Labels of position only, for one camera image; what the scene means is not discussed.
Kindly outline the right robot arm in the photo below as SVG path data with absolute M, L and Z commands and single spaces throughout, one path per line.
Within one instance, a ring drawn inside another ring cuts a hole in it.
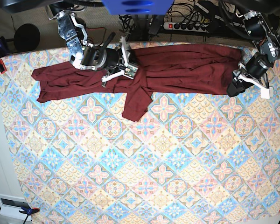
M 1 0 L 0 8 L 14 14 L 33 8 L 45 7 L 57 21 L 58 34 L 66 41 L 71 54 L 72 65 L 80 70 L 104 70 L 119 68 L 129 70 L 129 52 L 126 40 L 120 39 L 118 49 L 108 48 L 115 37 L 112 32 L 101 44 L 91 43 L 84 21 L 77 18 L 77 12 L 86 7 L 104 7 L 104 3 L 93 0 Z

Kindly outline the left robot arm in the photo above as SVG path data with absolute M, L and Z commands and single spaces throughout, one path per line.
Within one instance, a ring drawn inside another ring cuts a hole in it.
M 229 97 L 235 97 L 246 89 L 257 86 L 262 99 L 270 99 L 273 87 L 269 84 L 267 71 L 280 59 L 280 36 L 267 15 L 280 9 L 280 0 L 232 0 L 234 15 L 242 19 L 245 32 L 231 24 L 231 14 L 224 1 L 218 2 L 219 12 L 226 26 L 237 35 L 252 41 L 257 53 L 247 63 L 239 62 L 233 72 L 233 80 L 227 88 Z

